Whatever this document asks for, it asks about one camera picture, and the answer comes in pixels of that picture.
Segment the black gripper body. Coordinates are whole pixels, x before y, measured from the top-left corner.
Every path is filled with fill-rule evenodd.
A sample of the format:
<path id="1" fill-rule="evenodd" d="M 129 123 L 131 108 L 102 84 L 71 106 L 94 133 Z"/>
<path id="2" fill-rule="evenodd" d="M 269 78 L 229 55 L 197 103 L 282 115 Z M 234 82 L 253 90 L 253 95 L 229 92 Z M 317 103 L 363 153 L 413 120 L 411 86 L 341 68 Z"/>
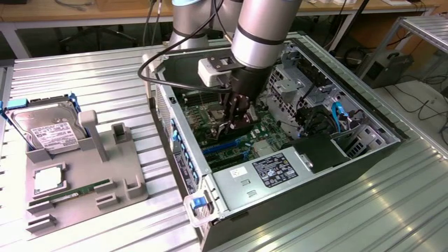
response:
<path id="1" fill-rule="evenodd" d="M 229 77 L 231 92 L 250 99 L 255 99 L 266 84 L 271 67 L 254 69 L 242 67 L 233 69 Z"/>

